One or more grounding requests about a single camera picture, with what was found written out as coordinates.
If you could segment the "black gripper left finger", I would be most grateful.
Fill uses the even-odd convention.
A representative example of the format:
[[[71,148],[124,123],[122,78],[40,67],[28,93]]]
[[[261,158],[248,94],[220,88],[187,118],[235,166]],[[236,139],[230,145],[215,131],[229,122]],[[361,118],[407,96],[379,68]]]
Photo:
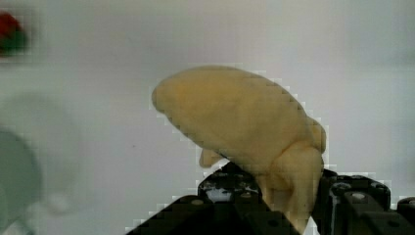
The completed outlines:
[[[236,164],[227,163],[204,179],[198,186],[198,195],[213,203],[230,203],[236,195],[261,195],[254,177]]]

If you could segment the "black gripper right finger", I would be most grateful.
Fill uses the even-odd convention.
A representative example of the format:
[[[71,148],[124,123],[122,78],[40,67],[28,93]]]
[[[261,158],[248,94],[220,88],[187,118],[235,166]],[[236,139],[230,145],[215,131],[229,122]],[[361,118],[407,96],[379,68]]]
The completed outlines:
[[[366,235],[360,221],[365,212],[386,212],[391,206],[390,189],[362,175],[338,175],[324,169],[312,218],[320,235]]]

